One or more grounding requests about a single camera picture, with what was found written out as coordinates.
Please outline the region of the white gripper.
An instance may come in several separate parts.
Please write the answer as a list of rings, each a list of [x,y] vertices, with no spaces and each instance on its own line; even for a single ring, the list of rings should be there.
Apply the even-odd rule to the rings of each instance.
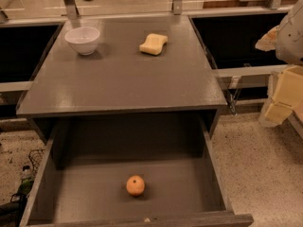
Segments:
[[[303,0],[290,9],[279,26],[274,26],[255,44],[261,51],[276,50],[276,57],[289,65],[273,72],[268,81],[268,98],[259,116],[264,127],[281,125],[303,101]]]

